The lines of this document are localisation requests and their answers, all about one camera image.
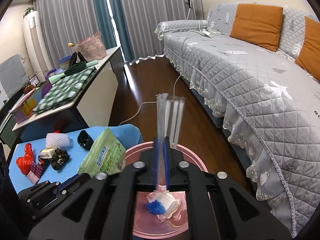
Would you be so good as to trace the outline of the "green checkered cloth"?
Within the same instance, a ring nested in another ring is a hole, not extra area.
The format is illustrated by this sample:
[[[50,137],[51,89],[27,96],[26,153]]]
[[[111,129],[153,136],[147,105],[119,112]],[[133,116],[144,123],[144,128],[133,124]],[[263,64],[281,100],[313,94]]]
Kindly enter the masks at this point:
[[[72,100],[82,89],[87,79],[94,73],[95,66],[88,67],[76,74],[60,79],[33,109],[34,114],[40,114],[49,109],[59,107]]]

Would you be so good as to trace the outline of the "white crushed paper carton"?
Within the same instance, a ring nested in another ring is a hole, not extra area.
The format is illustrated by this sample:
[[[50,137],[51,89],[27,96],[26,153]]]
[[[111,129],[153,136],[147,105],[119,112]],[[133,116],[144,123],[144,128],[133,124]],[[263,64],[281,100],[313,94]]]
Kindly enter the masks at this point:
[[[181,204],[181,200],[175,198],[175,196],[169,191],[152,192],[146,196],[148,202],[158,200],[165,207],[166,211],[161,216],[162,218],[170,219],[172,215],[178,210]]]

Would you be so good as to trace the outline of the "black scrunchie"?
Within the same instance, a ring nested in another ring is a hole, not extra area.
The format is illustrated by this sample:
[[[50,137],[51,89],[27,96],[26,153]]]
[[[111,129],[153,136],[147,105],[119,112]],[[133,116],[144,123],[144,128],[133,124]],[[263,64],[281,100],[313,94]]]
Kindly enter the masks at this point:
[[[69,154],[66,150],[55,149],[51,159],[51,166],[54,170],[59,171],[69,161]]]

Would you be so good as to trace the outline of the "blue table mat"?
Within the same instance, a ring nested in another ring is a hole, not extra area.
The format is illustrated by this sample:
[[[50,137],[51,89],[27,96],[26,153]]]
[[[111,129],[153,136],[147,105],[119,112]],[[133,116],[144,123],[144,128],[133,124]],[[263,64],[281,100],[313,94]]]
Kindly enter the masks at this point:
[[[143,142],[143,137],[140,130],[132,124],[111,127],[110,129],[126,149]],[[48,166],[42,177],[39,179],[39,182],[49,181],[52,183],[59,181],[63,183],[67,179],[77,174],[78,168],[80,167],[85,156],[88,154],[88,151],[82,148],[77,142],[77,137],[79,134],[80,131],[68,133],[68,136],[71,140],[71,145],[66,148],[66,151],[70,157],[69,161],[59,171],[56,171],[51,166]],[[16,146],[9,165],[9,176],[17,193],[23,189],[33,186],[31,181],[21,173],[20,169],[16,165],[16,159],[24,156],[24,147],[24,142]]]

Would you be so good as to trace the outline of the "beige tissue pack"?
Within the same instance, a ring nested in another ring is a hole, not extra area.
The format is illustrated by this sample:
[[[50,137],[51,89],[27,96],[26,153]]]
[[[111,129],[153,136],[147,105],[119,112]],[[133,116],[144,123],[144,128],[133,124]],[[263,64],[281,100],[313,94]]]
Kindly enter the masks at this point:
[[[54,148],[54,147],[42,149],[40,151],[40,156],[43,159],[52,159],[52,157],[55,153],[55,150],[56,150],[56,148]]]

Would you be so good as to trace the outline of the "large red plastic bag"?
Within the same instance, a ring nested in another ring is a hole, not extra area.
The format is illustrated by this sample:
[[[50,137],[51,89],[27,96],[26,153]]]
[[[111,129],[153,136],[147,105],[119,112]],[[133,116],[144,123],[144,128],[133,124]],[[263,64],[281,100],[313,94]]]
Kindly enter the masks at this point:
[[[16,159],[16,165],[20,169],[23,175],[27,175],[30,172],[31,165],[34,162],[34,154],[31,143],[27,143],[24,147],[24,156]]]

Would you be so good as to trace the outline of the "orange cushion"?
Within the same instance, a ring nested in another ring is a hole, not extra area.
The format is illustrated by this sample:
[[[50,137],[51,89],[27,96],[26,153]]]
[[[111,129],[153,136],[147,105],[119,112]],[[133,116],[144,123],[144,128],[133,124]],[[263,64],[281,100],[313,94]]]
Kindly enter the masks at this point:
[[[319,81],[320,24],[305,16],[305,38],[295,63]]]
[[[282,22],[282,7],[240,3],[229,36],[277,51]]]

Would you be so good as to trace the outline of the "teal curtain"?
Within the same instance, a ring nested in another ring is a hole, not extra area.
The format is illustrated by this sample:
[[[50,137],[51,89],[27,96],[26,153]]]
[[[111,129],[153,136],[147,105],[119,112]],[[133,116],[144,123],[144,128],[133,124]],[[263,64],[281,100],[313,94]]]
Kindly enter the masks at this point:
[[[125,61],[132,62],[135,57],[121,0],[93,0],[93,2],[105,47],[107,49],[115,47],[119,41]]]

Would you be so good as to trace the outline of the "clear straw packet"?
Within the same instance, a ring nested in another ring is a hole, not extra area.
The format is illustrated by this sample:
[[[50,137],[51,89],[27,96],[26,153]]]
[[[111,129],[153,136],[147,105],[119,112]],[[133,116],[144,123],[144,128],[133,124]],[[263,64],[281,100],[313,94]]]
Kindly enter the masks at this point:
[[[169,190],[174,177],[173,150],[177,148],[184,114],[185,98],[167,93],[156,95],[157,137],[155,139],[155,168],[157,185]]]

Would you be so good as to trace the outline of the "white foam net sleeve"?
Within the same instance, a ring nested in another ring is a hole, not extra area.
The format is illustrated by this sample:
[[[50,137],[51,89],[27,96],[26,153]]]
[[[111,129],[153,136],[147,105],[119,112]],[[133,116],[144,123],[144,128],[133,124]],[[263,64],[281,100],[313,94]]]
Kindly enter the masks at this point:
[[[48,133],[46,135],[46,148],[69,147],[70,144],[69,135],[65,133]]]

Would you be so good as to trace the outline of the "pink lace basket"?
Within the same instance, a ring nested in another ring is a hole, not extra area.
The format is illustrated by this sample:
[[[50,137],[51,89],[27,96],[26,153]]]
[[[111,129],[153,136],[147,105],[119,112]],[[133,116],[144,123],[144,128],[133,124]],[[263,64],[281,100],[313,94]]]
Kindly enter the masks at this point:
[[[80,52],[87,62],[101,60],[107,56],[107,51],[101,39],[101,32],[97,31],[92,37],[78,42],[74,50]]]

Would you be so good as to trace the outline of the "blue plastic bag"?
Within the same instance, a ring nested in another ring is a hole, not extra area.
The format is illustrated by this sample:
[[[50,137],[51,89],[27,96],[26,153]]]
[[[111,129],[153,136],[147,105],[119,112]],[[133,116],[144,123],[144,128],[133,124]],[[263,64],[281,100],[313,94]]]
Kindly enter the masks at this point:
[[[152,215],[163,215],[166,211],[165,207],[158,200],[146,203],[147,211]]]

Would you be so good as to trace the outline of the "green snack pouch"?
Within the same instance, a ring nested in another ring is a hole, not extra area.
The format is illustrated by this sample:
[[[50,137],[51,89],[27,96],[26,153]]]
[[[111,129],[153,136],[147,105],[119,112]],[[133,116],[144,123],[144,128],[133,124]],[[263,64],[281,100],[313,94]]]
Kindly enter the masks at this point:
[[[122,172],[125,167],[125,152],[125,147],[107,127],[93,142],[77,173],[87,173],[94,177],[99,172],[107,175]]]

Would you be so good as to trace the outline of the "pink trash bin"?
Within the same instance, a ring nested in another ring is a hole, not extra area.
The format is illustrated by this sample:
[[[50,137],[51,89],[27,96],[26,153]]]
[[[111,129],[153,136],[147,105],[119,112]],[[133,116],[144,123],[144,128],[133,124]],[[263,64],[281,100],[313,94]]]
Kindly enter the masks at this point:
[[[153,142],[143,142],[126,151],[126,166],[139,161],[143,151],[153,148]],[[189,163],[207,172],[204,162],[192,150],[177,145],[177,150]],[[185,192],[165,191],[165,186],[153,192],[138,192],[133,224],[133,236],[141,239],[168,239],[188,230]]]

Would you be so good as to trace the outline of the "dark cabinet with white top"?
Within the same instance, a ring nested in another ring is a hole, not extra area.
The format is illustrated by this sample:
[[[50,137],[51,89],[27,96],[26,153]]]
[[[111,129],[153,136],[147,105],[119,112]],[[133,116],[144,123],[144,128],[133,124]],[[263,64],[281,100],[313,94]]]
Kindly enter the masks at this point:
[[[120,46],[106,52],[75,98],[15,124],[12,131],[19,142],[41,139],[55,131],[68,133],[109,124],[119,81],[124,77],[124,60]]]

